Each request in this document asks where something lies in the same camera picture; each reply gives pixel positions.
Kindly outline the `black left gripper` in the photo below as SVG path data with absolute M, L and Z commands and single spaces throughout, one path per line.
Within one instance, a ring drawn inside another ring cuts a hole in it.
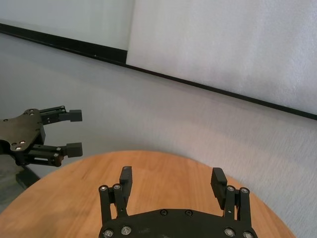
M 11 156 L 19 166 L 35 164 L 60 167 L 64 157 L 81 157 L 83 149 L 80 142 L 65 146 L 34 144 L 44 141 L 43 124 L 61 121 L 82 121 L 82 111 L 67 111 L 65 106 L 43 110 L 28 109 L 15 118 L 1 119 L 0 153 Z

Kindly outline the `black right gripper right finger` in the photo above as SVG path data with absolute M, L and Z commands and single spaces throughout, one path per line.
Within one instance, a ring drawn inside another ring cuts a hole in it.
M 237 209 L 237 221 L 251 220 L 250 191 L 247 188 L 236 189 L 228 185 L 221 168 L 212 169 L 211 187 L 224 218 L 234 220 L 235 209 Z

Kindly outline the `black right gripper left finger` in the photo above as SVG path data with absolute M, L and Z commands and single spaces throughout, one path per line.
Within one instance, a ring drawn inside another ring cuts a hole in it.
M 119 183 L 111 187 L 107 185 L 99 187 L 102 221 L 112 220 L 111 204 L 114 204 L 116 208 L 117 218 L 128 216 L 126 208 L 131 194 L 132 183 L 132 167 L 124 166 L 120 174 Z

